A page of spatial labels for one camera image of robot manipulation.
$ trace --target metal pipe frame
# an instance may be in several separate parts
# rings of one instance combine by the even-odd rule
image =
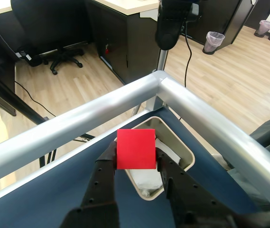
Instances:
[[[158,62],[157,62],[157,69],[156,70],[164,70],[165,63],[167,62],[168,57],[168,51],[160,50],[158,55]],[[133,112],[131,116],[134,116],[138,113],[140,109],[141,104],[134,107]]]
[[[160,108],[164,102],[168,104],[270,201],[270,153],[164,71],[156,71],[1,143],[0,178],[144,101],[144,113]],[[62,163],[72,153],[42,170]]]

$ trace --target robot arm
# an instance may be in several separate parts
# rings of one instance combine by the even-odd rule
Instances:
[[[98,158],[81,206],[71,210],[60,228],[118,228],[114,194],[116,142]],[[238,215],[196,183],[161,149],[157,167],[177,228],[269,228],[270,212]]]
[[[183,30],[184,23],[195,21],[199,0],[161,0],[158,8],[156,42],[161,50],[172,49]]]

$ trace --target laminate flooring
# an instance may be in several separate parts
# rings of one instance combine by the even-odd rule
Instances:
[[[244,27],[232,45],[205,55],[203,46],[189,40],[193,56],[189,64],[187,88],[246,133],[251,133],[270,119],[270,41],[258,38],[254,30]],[[49,65],[30,67],[26,62],[16,65],[16,80],[53,114],[60,115],[83,105],[121,86],[122,83],[99,59],[94,44],[84,46],[85,54],[77,59],[84,67],[62,63],[54,76]],[[169,51],[165,71],[184,85],[184,74],[189,51],[185,38]],[[27,93],[16,85],[16,94],[41,116],[53,118],[41,106],[34,103]],[[125,121],[131,110],[117,116],[89,132],[99,135]],[[17,112],[10,116],[0,109],[0,143],[35,125]],[[217,153],[193,129],[192,133],[210,153]],[[71,141],[57,150],[56,159],[80,146]],[[39,169],[38,160],[0,179],[0,190]]]

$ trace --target red block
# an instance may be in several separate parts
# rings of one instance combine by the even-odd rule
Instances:
[[[117,169],[155,169],[154,129],[119,129],[117,131]]]

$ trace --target blue surface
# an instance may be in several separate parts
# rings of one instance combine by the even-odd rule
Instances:
[[[166,108],[146,114],[124,128],[132,128],[151,116],[158,116],[195,155],[195,165],[187,171],[192,178],[236,213],[258,211],[246,193],[202,147],[195,137]],[[110,134],[64,163],[0,199],[0,228],[56,228],[69,210],[79,206],[89,182],[94,161],[116,138]],[[125,171],[115,174],[115,194],[121,227],[174,227],[169,201],[161,194],[145,201],[136,193]]]

